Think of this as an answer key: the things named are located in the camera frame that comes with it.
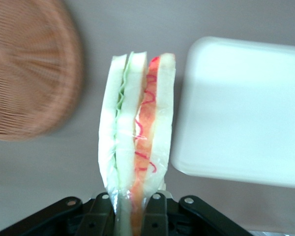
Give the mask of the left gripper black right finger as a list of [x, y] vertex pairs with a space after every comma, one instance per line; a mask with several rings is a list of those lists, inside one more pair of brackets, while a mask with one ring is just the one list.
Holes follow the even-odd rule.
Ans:
[[250, 236], [246, 229], [199, 197], [174, 201], [169, 192], [156, 192], [143, 217], [145, 236]]

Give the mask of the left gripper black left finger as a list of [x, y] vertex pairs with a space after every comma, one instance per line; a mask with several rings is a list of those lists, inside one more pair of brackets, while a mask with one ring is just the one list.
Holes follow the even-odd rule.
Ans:
[[0, 231], [0, 236], [112, 236], [115, 214], [104, 192], [83, 203], [66, 197]]

